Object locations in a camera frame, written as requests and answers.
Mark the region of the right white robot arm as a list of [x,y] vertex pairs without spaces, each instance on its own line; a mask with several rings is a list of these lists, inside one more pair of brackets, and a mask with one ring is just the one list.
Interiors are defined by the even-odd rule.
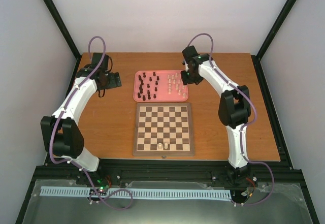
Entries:
[[226,127],[229,140],[229,164],[240,169],[249,160],[246,147],[246,130],[251,116],[249,89],[245,85],[233,82],[216,65],[209,54],[198,54],[194,46],[183,51],[185,70],[181,72],[184,85],[198,85],[206,80],[220,96],[218,116]]

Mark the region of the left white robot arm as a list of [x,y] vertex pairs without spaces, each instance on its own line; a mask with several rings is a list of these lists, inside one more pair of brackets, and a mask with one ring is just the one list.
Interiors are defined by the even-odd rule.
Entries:
[[77,72],[73,88],[62,105],[40,122],[49,155],[62,157],[67,163],[75,163],[80,170],[88,171],[88,179],[96,185],[105,181],[106,172],[98,167],[99,158],[86,149],[78,122],[93,94],[102,98],[107,89],[121,86],[119,73],[113,73],[112,67],[109,55],[94,53],[91,63]]

